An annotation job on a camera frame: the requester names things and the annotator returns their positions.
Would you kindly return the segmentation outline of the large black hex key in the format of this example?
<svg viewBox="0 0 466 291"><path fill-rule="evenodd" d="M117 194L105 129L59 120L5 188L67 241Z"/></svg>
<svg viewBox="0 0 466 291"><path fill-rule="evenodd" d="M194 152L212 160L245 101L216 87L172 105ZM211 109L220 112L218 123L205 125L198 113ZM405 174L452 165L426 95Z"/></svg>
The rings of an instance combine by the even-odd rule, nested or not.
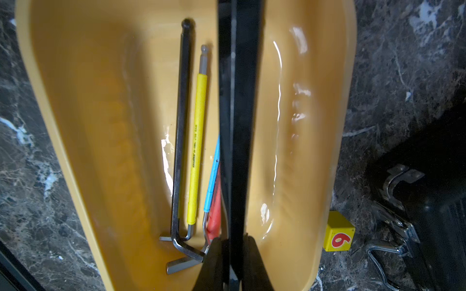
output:
<svg viewBox="0 0 466 291"><path fill-rule="evenodd" d="M262 1L219 1L220 165L230 280L243 279L246 202L257 94Z"/></svg>

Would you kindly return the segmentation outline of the red-sleeved hex key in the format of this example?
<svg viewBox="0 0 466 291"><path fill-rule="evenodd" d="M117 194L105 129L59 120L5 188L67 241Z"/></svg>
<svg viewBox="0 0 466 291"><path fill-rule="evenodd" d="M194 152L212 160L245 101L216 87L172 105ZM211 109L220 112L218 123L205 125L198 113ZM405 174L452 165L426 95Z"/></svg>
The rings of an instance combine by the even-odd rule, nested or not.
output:
<svg viewBox="0 0 466 291"><path fill-rule="evenodd" d="M205 245L202 248L202 251L207 254L209 252L210 245L212 240L219 237L220 229L222 224L222 189L220 185L220 166L217 167L217 173L215 175L215 180L211 179L213 182L213 189L208 190L210 194L211 207L209 212L204 213L203 217L203 232L205 235ZM192 259L191 257L183 257L181 259L176 259L166 264L166 273L172 275L174 273L186 270L188 268L194 267L200 264L199 261Z"/></svg>

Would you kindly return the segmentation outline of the blue-sleeved hex key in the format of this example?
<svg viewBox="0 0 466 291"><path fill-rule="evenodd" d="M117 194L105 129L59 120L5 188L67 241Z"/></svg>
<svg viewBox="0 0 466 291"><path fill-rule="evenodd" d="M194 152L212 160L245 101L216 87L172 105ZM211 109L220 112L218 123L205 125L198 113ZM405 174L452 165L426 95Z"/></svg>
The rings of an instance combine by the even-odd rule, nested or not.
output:
<svg viewBox="0 0 466 291"><path fill-rule="evenodd" d="M221 186L217 182L220 179L218 177L219 165L220 137L217 139L217 145L204 204L203 232L207 245L210 245L211 241L219 236L222 223L222 194Z"/></svg>

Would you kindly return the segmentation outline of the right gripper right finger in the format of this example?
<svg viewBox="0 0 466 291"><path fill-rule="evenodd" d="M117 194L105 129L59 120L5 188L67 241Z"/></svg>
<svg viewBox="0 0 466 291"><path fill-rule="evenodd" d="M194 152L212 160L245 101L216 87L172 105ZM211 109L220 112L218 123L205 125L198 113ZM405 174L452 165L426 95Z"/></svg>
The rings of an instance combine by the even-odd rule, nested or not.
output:
<svg viewBox="0 0 466 291"><path fill-rule="evenodd" d="M245 236L243 243L243 291L273 291L255 239Z"/></svg>

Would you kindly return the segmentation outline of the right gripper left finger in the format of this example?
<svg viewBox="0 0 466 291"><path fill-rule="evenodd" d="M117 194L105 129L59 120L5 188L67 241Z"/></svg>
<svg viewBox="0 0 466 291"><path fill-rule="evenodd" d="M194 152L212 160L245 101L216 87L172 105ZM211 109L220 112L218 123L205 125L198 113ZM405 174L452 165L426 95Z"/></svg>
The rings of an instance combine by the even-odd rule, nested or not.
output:
<svg viewBox="0 0 466 291"><path fill-rule="evenodd" d="M223 291L226 275L224 260L227 257L229 240L215 238L203 260L193 291Z"/></svg>

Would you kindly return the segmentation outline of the yellow-sleeved hex key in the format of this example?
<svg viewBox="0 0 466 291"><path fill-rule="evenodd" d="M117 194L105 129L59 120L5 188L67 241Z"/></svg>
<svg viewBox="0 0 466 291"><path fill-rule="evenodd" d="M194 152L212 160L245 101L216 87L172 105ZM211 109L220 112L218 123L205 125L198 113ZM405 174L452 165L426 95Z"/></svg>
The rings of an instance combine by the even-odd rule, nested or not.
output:
<svg viewBox="0 0 466 291"><path fill-rule="evenodd" d="M192 151L190 155L190 172L188 187L188 209L186 221L188 232L185 237L186 241L190 240L194 234L194 227L197 223L199 210L199 184L201 172L201 158L203 149L203 131L205 119L206 92L208 84L208 59L209 46L201 46L199 72L197 74L195 85L195 110L194 110L194 129L192 135Z"/></svg>

